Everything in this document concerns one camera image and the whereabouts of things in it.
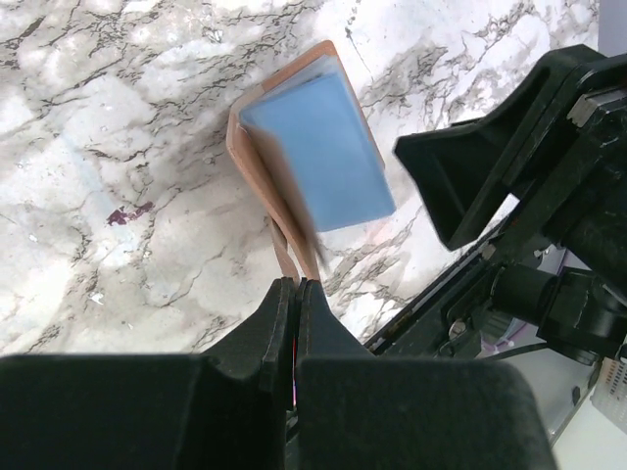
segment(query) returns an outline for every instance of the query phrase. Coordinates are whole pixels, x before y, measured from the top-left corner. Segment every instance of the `white marble table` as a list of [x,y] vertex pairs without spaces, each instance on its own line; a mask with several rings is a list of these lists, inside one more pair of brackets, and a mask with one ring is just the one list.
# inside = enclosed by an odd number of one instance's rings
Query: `white marble table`
[[480,116],[597,0],[0,1],[0,353],[200,351],[280,275],[224,151],[247,87],[332,39],[398,206],[325,234],[324,287],[365,340],[458,254],[391,149]]

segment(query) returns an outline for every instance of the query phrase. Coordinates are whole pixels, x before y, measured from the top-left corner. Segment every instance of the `purple stain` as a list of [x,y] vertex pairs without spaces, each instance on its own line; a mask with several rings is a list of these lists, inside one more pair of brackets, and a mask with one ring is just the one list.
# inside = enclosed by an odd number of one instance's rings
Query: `purple stain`
[[124,206],[121,206],[119,209],[111,212],[107,217],[107,223],[109,225],[113,225],[114,223],[117,225],[126,225],[129,220],[137,220],[144,213],[149,212],[154,206],[153,203],[148,202],[142,206],[136,206],[135,211],[132,212],[126,212]]

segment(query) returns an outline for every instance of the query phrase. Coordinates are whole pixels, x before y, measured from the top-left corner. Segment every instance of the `marble surface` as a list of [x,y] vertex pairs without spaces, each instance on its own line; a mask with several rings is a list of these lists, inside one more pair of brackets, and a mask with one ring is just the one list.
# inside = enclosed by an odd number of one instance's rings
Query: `marble surface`
[[391,149],[481,116],[596,0],[0,0],[0,353],[200,351],[280,275],[224,150],[248,87],[332,39],[386,161],[389,219],[328,233],[362,340],[459,254]]

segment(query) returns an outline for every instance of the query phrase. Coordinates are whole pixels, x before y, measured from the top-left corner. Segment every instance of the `gray marble vein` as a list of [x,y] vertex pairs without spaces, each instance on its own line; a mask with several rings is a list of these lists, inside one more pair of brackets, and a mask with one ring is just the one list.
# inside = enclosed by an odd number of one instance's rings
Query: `gray marble vein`
[[485,114],[548,50],[595,47],[598,15],[597,0],[3,0],[0,353],[201,351],[254,311],[280,271],[225,153],[227,112],[326,38],[398,207],[322,238],[329,302],[367,339],[459,256],[397,136]]

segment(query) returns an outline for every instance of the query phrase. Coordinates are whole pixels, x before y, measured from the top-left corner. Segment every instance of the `blue sticky note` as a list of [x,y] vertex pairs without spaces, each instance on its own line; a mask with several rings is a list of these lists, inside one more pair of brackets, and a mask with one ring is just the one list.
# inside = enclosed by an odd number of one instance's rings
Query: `blue sticky note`
[[376,148],[339,70],[262,98],[240,118],[280,143],[317,231],[394,212]]

